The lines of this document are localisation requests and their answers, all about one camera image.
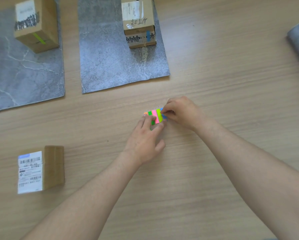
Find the brown cardboard box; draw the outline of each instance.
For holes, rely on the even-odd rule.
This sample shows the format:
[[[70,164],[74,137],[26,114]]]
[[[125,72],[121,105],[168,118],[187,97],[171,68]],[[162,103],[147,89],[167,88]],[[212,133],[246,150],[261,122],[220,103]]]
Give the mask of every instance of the brown cardboard box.
[[[27,0],[15,5],[14,37],[39,53],[59,47],[54,0]]]
[[[153,0],[122,0],[122,16],[131,49],[156,44]]]
[[[47,145],[21,151],[18,167],[19,194],[64,184],[64,147]]]

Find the person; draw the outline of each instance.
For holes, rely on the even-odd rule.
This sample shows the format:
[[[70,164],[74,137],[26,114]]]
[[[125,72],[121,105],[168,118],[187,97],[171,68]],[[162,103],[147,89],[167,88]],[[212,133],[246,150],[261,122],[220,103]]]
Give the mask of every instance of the person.
[[[299,240],[299,172],[230,132],[187,97],[171,98],[162,113],[194,131],[214,154],[232,184],[280,240]],[[28,239],[97,239],[136,171],[165,148],[155,144],[166,121],[150,130],[154,116],[143,116],[122,153],[95,178],[47,215]]]

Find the wooden table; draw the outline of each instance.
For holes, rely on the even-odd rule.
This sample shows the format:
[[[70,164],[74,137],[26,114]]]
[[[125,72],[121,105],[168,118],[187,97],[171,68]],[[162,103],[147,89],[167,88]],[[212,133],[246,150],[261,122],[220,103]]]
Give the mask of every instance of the wooden table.
[[[299,0],[155,1],[171,76],[82,95],[77,1],[61,0],[65,97],[0,112],[0,239],[22,237],[115,159],[143,112],[173,96],[299,170],[299,58],[285,39]],[[169,122],[164,138],[100,239],[273,237],[195,134]],[[65,147],[65,186],[17,195],[19,151],[43,145]]]

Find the hand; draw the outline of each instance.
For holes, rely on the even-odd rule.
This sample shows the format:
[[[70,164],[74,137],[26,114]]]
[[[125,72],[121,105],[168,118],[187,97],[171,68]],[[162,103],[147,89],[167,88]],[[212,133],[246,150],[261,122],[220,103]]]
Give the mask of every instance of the hand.
[[[127,140],[124,152],[127,152],[131,157],[140,162],[140,166],[151,161],[165,148],[164,140],[160,140],[156,145],[158,135],[164,129],[166,121],[163,121],[152,131],[150,126],[156,117],[144,115],[137,123],[132,134]]]
[[[192,131],[196,131],[203,119],[207,117],[192,100],[185,96],[170,98],[161,113]]]

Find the green sticky tab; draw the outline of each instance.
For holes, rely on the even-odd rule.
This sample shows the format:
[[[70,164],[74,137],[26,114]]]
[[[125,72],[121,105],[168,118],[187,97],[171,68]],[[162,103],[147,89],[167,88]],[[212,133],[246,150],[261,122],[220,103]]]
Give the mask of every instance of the green sticky tab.
[[[148,115],[149,115],[149,116],[150,116],[150,115],[153,115],[152,111],[149,111],[149,112],[148,112]]]
[[[159,122],[162,122],[163,121],[163,117],[162,117],[162,114],[161,114],[161,110],[160,109],[156,109],[156,112],[157,112],[157,116],[158,116]]]
[[[42,43],[42,44],[46,44],[45,41],[40,37],[38,36],[37,33],[33,33],[33,35]]]

